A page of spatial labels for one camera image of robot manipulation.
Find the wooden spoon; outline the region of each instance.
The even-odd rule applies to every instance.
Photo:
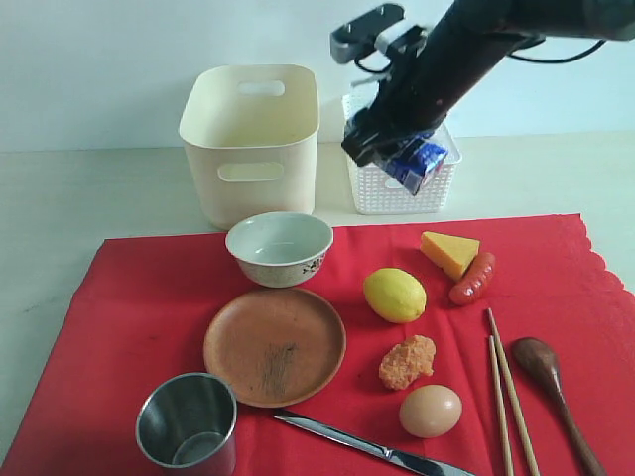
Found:
[[[565,401],[558,355],[545,342],[533,337],[526,337],[514,342],[512,354],[518,364],[557,405],[579,462],[584,469],[584,474],[606,476],[606,471],[573,421],[572,413]]]

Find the white bowl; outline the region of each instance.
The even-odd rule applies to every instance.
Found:
[[[227,250],[251,281],[289,288],[312,278],[333,243],[333,229],[312,215],[272,211],[234,225]]]

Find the chopsticks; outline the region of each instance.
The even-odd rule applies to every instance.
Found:
[[[496,322],[494,320],[494,313],[492,309],[487,309],[487,316],[489,318],[489,325],[492,329],[492,335],[489,336],[490,343],[490,358],[492,360],[492,372],[494,373],[494,387],[496,391],[497,409],[499,424],[501,427],[501,439],[503,445],[503,457],[505,459],[505,470],[507,476],[514,474],[513,464],[511,460],[511,447],[509,446],[509,439],[507,434],[507,419],[505,416],[505,408],[503,404],[503,394],[500,389],[500,375],[498,368],[502,371],[503,378],[505,379],[505,387],[507,388],[507,395],[512,406],[514,413],[514,419],[520,431],[520,438],[525,450],[525,457],[529,466],[529,472],[532,476],[540,476],[538,470],[538,463],[534,456],[534,450],[532,448],[532,442],[527,432],[527,426],[525,425],[525,419],[523,418],[523,411],[520,408],[520,401],[516,394],[516,388],[514,387],[514,381],[512,379],[511,371],[509,370],[509,364],[507,363],[507,357],[505,356],[505,349],[500,341],[500,335]]]

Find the brown plate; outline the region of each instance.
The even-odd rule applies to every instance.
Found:
[[[296,288],[247,293],[226,305],[207,330],[203,357],[236,400],[278,408],[305,400],[333,378],[346,350],[337,311]]]

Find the white table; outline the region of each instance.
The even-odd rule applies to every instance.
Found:
[[[580,212],[635,290],[635,132],[457,142],[444,210],[398,216],[356,214],[345,156],[320,145],[316,215],[345,225]],[[208,231],[182,149],[0,155],[0,460],[102,241]]]

